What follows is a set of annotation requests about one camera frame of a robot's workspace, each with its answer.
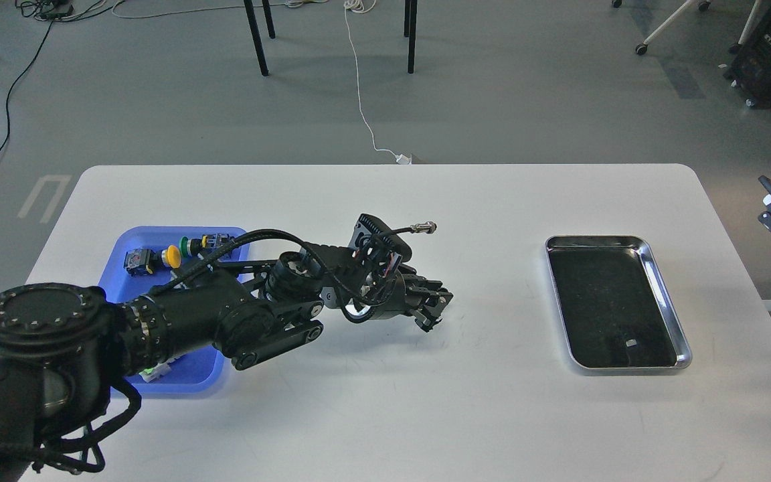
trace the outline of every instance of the metal connector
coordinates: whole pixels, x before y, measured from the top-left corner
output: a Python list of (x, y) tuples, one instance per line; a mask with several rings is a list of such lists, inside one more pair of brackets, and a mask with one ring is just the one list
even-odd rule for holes
[(425, 234), (432, 234), (436, 231), (436, 223), (426, 222), (410, 225), (412, 232), (423, 232)]

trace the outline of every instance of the tray rim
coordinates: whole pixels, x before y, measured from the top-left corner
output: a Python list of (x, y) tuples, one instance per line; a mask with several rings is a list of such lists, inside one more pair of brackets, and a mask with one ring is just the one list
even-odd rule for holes
[[(558, 291), (558, 284), (555, 281), (555, 274), (553, 272), (553, 269), (551, 269), (551, 259), (549, 254), (552, 250), (578, 250), (578, 249), (586, 249), (586, 248), (600, 248), (600, 247), (606, 247), (606, 248), (613, 248), (614, 246), (579, 246), (579, 245), (572, 245), (568, 247), (551, 247), (550, 244), (555, 239), (566, 239), (566, 238), (590, 238), (590, 239), (620, 239), (620, 240), (634, 240), (638, 248), (633, 248), (633, 244), (628, 244), (630, 246), (630, 249), (636, 249), (636, 252), (638, 252), (639, 260), (642, 261), (642, 265), (645, 265), (645, 262), (643, 262), (643, 259), (646, 257), (646, 259), (649, 260), (649, 262), (654, 267), (654, 270), (652, 272), (653, 277), (655, 278), (655, 284), (656, 286), (653, 286), (651, 284), (651, 292), (654, 293), (654, 299), (657, 298), (656, 290), (659, 289), (662, 294), (664, 294), (664, 302), (667, 306), (666, 308), (662, 308), (660, 306), (658, 300), (657, 307), (659, 308), (662, 321), (664, 321), (664, 324), (666, 326), (666, 330), (668, 332), (668, 336), (671, 339), (672, 347), (675, 351), (676, 355), (676, 361), (672, 366), (624, 366), (624, 367), (588, 367), (584, 366), (583, 364), (579, 363), (578, 360), (576, 360), (576, 357), (573, 356), (573, 350), (572, 346), (570, 345), (570, 337), (567, 336), (567, 327), (564, 320), (564, 312), (561, 308), (561, 299), (560, 294)], [(547, 261), (547, 268), (549, 271), (549, 277), (551, 280), (551, 287), (553, 287), (553, 291), (555, 293), (555, 305), (558, 308), (558, 314), (559, 314), (559, 320), (561, 323), (561, 329), (563, 330), (563, 335), (565, 339), (565, 343), (567, 345), (567, 354), (570, 357), (570, 360), (572, 360), (573, 364), (575, 364), (576, 367), (578, 367), (579, 370), (582, 370), (586, 374), (590, 375), (667, 375), (667, 374), (676, 374), (679, 373), (680, 370), (685, 369), (689, 366), (692, 362), (692, 351), (691, 346), (689, 345), (689, 341), (686, 338), (685, 332), (683, 332), (683, 326), (680, 323), (679, 317), (677, 316), (677, 311), (674, 309), (674, 305), (671, 299), (671, 296), (668, 294), (667, 287), (665, 285), (665, 281), (662, 278), (662, 274), (659, 269), (659, 263), (656, 262), (656, 256), (653, 254), (653, 250), (651, 249), (651, 245), (645, 241), (643, 238), (639, 238), (637, 236), (627, 234), (627, 235), (613, 235), (613, 234), (564, 234), (564, 235), (556, 235), (556, 236), (550, 236), (547, 238), (545, 243), (543, 244), (543, 249), (545, 250), (545, 260)], [(645, 269), (645, 274), (648, 277), (649, 281), (651, 280), (651, 273), (648, 272)]]

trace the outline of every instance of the white cable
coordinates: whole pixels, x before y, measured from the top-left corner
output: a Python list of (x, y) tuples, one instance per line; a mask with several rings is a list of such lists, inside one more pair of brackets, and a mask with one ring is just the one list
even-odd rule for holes
[(329, 0), (284, 0), (284, 3), (281, 4), (287, 6), (288, 9), (297, 9), (306, 3), (326, 3), (328, 1)]
[[(282, 7), (285, 6), (289, 9), (297, 9), (299, 7), (302, 7), (306, 3), (326, 3), (329, 0), (285, 0), (282, 3), (270, 3), (271, 7)], [(176, 12), (164, 12), (164, 13), (154, 13), (153, 15), (139, 15), (139, 16), (130, 16), (130, 15), (119, 15), (115, 10), (118, 8), (118, 6), (121, 3), (126, 2), (126, 0), (119, 0), (118, 3), (115, 3), (115, 6), (112, 7), (111, 12), (113, 15), (115, 15), (118, 18), (126, 18), (126, 19), (143, 19), (143, 18), (157, 18), (161, 16), (166, 15), (178, 15), (178, 13), (195, 13), (195, 12), (208, 12), (210, 10), (227, 10), (227, 9), (243, 9), (245, 8), (245, 5), (228, 5), (226, 7), (207, 7), (204, 9), (192, 9), (192, 10), (179, 10)], [(262, 8), (263, 5), (255, 5), (256, 8)]]
[(379, 147), (377, 147), (377, 141), (373, 137), (373, 129), (371, 129), (371, 125), (367, 123), (367, 119), (365, 118), (365, 113), (362, 112), (362, 109), (361, 109), (361, 80), (359, 79), (359, 56), (358, 54), (355, 53), (355, 45), (353, 45), (353, 36), (351, 35), (351, 33), (349, 33), (349, 20), (347, 19), (347, 11), (351, 10), (347, 8), (347, 3), (349, 1), (350, 0), (345, 0), (345, 2), (343, 3), (345, 4), (345, 10), (343, 10), (343, 22), (347, 24), (347, 37), (349, 39), (349, 46), (351, 46), (353, 49), (353, 58), (355, 59), (355, 91), (359, 95), (359, 113), (361, 114), (362, 121), (364, 121), (365, 125), (367, 125), (367, 130), (371, 133), (371, 143), (373, 144), (373, 150), (377, 152), (392, 153), (395, 159), (399, 159), (400, 156), (396, 155), (394, 151), (392, 151), (391, 149), (379, 149)]
[(106, 0), (102, 0), (101, 2), (98, 2), (95, 6), (86, 9), (84, 12), (73, 13), (73, 15), (68, 15), (68, 16), (62, 17), (61, 19), (73, 19), (76, 17), (83, 16), (88, 12), (93, 12), (94, 10), (102, 9), (105, 4), (106, 4)]
[(367, 13), (370, 12), (371, 9), (373, 9), (374, 6), (376, 6), (377, 0), (373, 0), (373, 3), (371, 3), (370, 7), (365, 8), (365, 4), (362, 3), (362, 0), (343, 0), (343, 9), (349, 10), (353, 13)]

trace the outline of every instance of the power cord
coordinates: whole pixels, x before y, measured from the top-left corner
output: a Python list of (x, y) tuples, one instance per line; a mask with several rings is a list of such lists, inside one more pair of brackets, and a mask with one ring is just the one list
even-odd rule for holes
[(343, 9), (349, 10), (353, 13), (367, 13), (370, 12), (373, 7), (377, 5), (377, 0), (373, 0), (370, 7), (365, 7), (365, 3), (362, 0), (343, 0)]
[[(285, 0), (282, 3), (270, 3), (271, 7), (287, 7), (289, 9), (298, 9), (299, 7), (302, 7), (303, 5), (307, 3), (326, 3), (329, 0)], [(166, 15), (178, 15), (178, 13), (195, 13), (195, 12), (208, 12), (210, 10), (227, 10), (227, 9), (243, 9), (245, 8), (245, 5), (228, 5), (224, 7), (206, 7), (204, 9), (191, 9), (191, 10), (179, 10), (175, 12), (163, 12), (163, 13), (154, 13), (153, 15), (120, 15), (116, 12), (117, 7), (121, 3), (126, 3), (126, 0), (119, 0), (115, 5), (112, 6), (111, 11), (112, 14), (115, 15), (118, 18), (126, 18), (126, 19), (144, 19), (144, 18), (157, 18), (162, 17)], [(263, 5), (255, 5), (255, 8), (263, 8)]]
[(371, 133), (371, 144), (373, 144), (373, 150), (377, 152), (392, 153), (395, 161), (398, 164), (412, 164), (412, 159), (405, 155), (398, 155), (391, 149), (385, 149), (385, 147), (377, 147), (377, 140), (373, 135), (373, 129), (371, 129), (370, 123), (365, 118), (365, 112), (361, 107), (361, 76), (359, 74), (359, 55), (355, 51), (355, 44), (353, 44), (353, 34), (349, 31), (349, 19), (347, 18), (347, 12), (353, 13), (367, 13), (376, 6), (376, 0), (373, 0), (370, 7), (365, 7), (362, 0), (344, 0), (343, 1), (343, 22), (347, 24), (347, 39), (349, 39), (349, 46), (353, 49), (353, 60), (355, 61), (355, 91), (359, 98), (359, 114), (361, 114), (362, 122), (367, 126), (367, 131)]
[(106, 0), (97, 0), (97, 2), (82, 12), (73, 13), (73, 5), (70, 6), (70, 9), (67, 12), (56, 11), (65, 4), (60, 0), (13, 0), (13, 6), (18, 9), (19, 13), (25, 18), (34, 18), (37, 21), (57, 21), (61, 23), (89, 19), (100, 15), (101, 13), (108, 12), (113, 7), (103, 9), (105, 3)]
[(10, 140), (10, 96), (13, 92), (13, 87), (16, 86), (16, 83), (19, 82), (19, 79), (22, 79), (22, 76), (28, 72), (28, 70), (31, 68), (31, 65), (34, 65), (34, 61), (37, 60), (37, 56), (40, 55), (40, 49), (42, 49), (46, 43), (46, 38), (50, 36), (50, 30), (52, 30), (52, 22), (50, 22), (49, 27), (46, 27), (46, 33), (44, 34), (44, 38), (40, 40), (40, 45), (37, 46), (37, 51), (34, 52), (34, 57), (31, 58), (31, 61), (28, 63), (28, 65), (22, 70), (21, 73), (19, 73), (16, 79), (13, 80), (13, 83), (11, 83), (11, 86), (8, 89), (8, 95), (5, 97), (5, 119), (7, 128), (5, 133), (5, 140), (2, 141), (2, 145), (0, 146), (0, 153), (2, 153), (2, 149), (4, 149), (6, 146), (8, 140)]

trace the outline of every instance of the black cable on floor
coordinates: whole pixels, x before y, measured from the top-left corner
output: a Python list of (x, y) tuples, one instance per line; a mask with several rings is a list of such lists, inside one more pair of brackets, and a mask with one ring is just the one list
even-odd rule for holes
[(16, 83), (19, 82), (19, 79), (22, 79), (22, 76), (25, 75), (26, 72), (31, 68), (31, 65), (34, 65), (34, 61), (37, 60), (37, 56), (40, 55), (40, 49), (43, 48), (44, 44), (46, 43), (46, 38), (50, 36), (50, 30), (52, 30), (52, 24), (54, 22), (50, 22), (49, 27), (46, 28), (46, 33), (44, 34), (44, 38), (40, 40), (40, 45), (37, 46), (37, 52), (34, 52), (34, 57), (31, 58), (31, 61), (28, 63), (28, 65), (22, 70), (22, 73), (20, 73), (16, 79), (13, 80), (12, 85), (8, 89), (8, 96), (5, 97), (5, 118), (7, 119), (7, 131), (5, 133), (5, 140), (2, 141), (2, 145), (0, 146), (0, 153), (2, 153), (2, 149), (5, 149), (6, 144), (8, 143), (8, 140), (10, 139), (10, 96), (13, 92), (13, 87), (16, 86)]

